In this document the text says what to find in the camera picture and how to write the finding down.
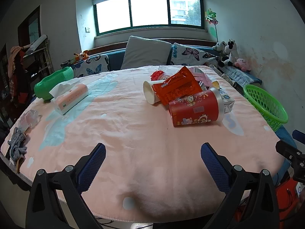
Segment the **grey plush toy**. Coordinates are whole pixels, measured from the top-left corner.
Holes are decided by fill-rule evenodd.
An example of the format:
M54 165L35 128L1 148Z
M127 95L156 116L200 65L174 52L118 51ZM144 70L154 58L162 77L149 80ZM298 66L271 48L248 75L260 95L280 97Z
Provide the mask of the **grey plush toy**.
M217 42L213 49L217 52L224 52L227 43L225 41Z

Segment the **green plastic basket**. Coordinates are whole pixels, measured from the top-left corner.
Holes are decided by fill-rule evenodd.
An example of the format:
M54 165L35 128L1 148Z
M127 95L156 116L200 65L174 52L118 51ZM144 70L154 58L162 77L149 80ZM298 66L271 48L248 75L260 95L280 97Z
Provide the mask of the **green plastic basket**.
M282 104L264 89L247 84L243 87L244 97L256 108L276 132L279 127L288 122L288 114Z

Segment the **patterned blue white cloth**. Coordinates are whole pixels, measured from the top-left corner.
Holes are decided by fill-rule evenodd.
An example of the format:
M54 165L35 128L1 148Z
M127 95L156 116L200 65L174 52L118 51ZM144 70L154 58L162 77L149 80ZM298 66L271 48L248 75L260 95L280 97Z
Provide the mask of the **patterned blue white cloth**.
M224 65L219 69L241 87L244 87L245 85L254 82L254 80L250 76L233 66Z

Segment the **butterfly cushion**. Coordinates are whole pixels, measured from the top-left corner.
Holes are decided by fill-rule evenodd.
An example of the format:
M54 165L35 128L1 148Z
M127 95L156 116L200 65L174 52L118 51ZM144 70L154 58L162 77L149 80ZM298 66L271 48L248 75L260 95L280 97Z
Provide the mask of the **butterfly cushion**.
M218 67L218 56L182 44L173 44L170 65Z
M86 77L110 70L109 58L106 54L100 54L81 60L71 65L74 77Z

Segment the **pink snack bag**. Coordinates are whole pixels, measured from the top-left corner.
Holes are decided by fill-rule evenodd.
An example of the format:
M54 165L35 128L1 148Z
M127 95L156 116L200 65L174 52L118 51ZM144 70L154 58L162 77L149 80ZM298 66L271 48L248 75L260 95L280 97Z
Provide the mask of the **pink snack bag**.
M191 67L189 68L189 70L193 74L197 82L202 83L206 87L212 86L210 78L201 69L197 67Z

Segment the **crumpled clear plastic wrap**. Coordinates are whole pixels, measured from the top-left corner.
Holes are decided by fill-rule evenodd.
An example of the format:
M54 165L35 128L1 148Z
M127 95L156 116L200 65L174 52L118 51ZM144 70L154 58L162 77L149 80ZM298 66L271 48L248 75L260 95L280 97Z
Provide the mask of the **crumpled clear plastic wrap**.
M18 122L18 128L25 132L27 129L35 127L40 122L41 117L42 116L37 110L29 110L21 115Z

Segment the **dark shelf with clothes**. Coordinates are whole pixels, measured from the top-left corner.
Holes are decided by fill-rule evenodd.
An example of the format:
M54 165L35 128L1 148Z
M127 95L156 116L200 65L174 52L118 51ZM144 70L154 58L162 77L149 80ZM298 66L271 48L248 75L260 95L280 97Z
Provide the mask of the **dark shelf with clothes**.
M42 35L30 46L23 47L15 56L19 76L8 77L7 47L1 48L1 121L12 126L17 117L36 98L34 86L52 74L54 68L49 53L49 39Z

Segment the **orange snack wrapper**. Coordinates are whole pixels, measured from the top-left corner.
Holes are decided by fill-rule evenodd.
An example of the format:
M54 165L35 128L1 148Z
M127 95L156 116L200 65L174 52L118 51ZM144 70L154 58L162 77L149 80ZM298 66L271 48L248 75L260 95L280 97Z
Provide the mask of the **orange snack wrapper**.
M153 84L152 87L164 106L178 98L194 95L202 91L199 83L186 66L162 83Z

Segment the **butterfly cushion left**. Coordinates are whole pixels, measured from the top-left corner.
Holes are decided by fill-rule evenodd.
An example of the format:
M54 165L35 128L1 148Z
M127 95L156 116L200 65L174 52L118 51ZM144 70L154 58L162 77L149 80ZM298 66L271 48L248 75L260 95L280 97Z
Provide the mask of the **butterfly cushion left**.
M110 70L109 58L106 54L100 54L81 60L71 65L74 77L86 77Z

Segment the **orange fox plush toy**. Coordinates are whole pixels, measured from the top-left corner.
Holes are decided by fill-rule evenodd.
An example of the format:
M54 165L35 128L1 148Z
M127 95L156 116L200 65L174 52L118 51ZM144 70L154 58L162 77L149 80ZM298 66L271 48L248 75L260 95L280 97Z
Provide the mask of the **orange fox plush toy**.
M73 58L72 58L72 62L77 63L78 61L87 60L88 58L89 58L88 50L85 50L80 54L74 53Z

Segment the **red knitted net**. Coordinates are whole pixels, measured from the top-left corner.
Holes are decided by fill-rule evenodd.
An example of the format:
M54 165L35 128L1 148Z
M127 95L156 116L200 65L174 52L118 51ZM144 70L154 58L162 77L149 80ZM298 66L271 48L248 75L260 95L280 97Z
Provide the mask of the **red knitted net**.
M151 81L166 80L167 78L168 76L162 70L157 70L153 72L152 75L150 76Z

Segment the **pink blanket table cover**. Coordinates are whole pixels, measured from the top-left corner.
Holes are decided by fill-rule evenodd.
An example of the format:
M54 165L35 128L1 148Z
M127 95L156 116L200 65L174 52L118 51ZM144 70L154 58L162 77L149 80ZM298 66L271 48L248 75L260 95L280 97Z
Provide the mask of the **pink blanket table cover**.
M278 137L261 114L211 68L202 71L234 99L221 123L174 127L162 104L150 105L143 82L155 66L102 72L80 82L94 91L66 115L35 99L40 122L29 131L19 179L31 184L36 172L63 170L98 143L105 161L83 198L96 216L124 222L169 222L216 211L224 198L201 158L209 143L231 164L246 171L270 171L283 164Z

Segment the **white milk carton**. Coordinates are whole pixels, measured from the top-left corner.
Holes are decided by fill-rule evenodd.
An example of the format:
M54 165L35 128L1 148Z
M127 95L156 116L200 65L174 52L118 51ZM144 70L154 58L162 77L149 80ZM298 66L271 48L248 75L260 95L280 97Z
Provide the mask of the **white milk carton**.
M214 81L212 85L219 91L222 97L222 101L224 104L224 113L230 113L232 111L235 100L230 97L229 94L223 88L220 87L218 81Z

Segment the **butterfly cushion right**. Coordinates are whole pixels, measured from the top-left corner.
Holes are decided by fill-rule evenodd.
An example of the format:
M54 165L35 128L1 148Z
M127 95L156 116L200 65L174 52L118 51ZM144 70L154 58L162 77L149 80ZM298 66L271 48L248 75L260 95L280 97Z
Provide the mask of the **butterfly cushion right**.
M170 65L218 67L218 56L182 44L173 44Z

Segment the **red printed paper cup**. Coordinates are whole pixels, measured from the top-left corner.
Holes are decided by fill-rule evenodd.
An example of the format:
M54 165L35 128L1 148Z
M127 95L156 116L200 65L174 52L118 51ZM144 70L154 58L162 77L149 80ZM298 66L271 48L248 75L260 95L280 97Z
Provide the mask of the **red printed paper cup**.
M171 101L169 112L175 127L221 122L224 118L224 104L219 90L212 87Z

